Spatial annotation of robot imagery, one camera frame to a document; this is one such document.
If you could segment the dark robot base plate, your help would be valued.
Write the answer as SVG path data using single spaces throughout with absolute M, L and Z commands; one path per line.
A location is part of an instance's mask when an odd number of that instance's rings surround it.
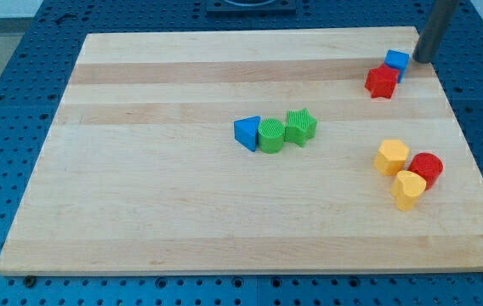
M 207 14 L 295 13 L 298 0 L 203 0 Z

